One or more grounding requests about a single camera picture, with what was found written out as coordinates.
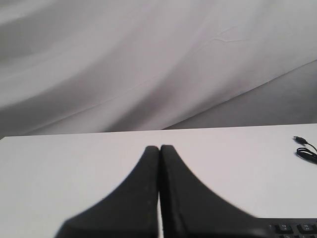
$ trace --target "white desk surface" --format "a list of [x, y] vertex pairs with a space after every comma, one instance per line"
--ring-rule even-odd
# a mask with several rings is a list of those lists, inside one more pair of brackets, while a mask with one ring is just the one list
[[130, 173], [147, 145], [172, 144], [209, 188], [258, 217], [317, 217], [317, 124], [6, 137], [0, 140], [0, 237], [52, 238]]

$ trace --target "white cloth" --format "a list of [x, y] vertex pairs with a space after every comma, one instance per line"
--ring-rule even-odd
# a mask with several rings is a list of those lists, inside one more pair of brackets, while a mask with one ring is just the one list
[[162, 129], [317, 59], [315, 0], [4, 0], [0, 134]]

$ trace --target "white table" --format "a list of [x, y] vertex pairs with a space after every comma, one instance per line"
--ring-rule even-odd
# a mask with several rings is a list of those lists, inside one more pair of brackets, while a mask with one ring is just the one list
[[0, 140], [0, 237], [51, 238], [128, 175], [147, 145], [172, 144], [217, 194], [258, 217], [316, 218], [317, 124], [6, 137]]

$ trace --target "usb cable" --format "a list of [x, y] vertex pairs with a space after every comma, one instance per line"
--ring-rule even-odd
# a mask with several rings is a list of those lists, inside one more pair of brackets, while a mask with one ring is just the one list
[[[312, 144], [308, 143], [307, 140], [305, 140], [304, 138], [298, 137], [298, 136], [294, 136], [294, 140], [301, 144], [301, 145], [310, 145], [312, 146], [315, 151], [317, 152], [317, 149], [315, 146], [313, 146]], [[317, 163], [317, 154], [315, 154], [313, 151], [307, 149], [306, 147], [300, 147], [296, 150], [296, 154], [298, 154], [300, 157], [302, 157], [305, 160]]]

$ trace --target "black cable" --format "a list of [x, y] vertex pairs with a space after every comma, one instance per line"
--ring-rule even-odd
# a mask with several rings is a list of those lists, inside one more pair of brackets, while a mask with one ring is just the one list
[[[301, 138], [301, 137], [298, 137], [298, 136], [294, 136], [294, 140], [301, 144], [301, 145], [310, 145], [312, 146], [316, 152], [317, 152], [317, 149], [315, 146], [313, 146], [312, 144], [308, 143], [307, 140], [305, 140], [304, 138]], [[301, 148], [298, 148], [296, 150], [296, 153], [302, 157], [303, 159], [305, 160], [308, 160], [308, 161], [312, 161], [314, 163], [317, 163], [317, 154], [315, 154], [313, 151], [307, 149], [306, 147], [301, 147]]]

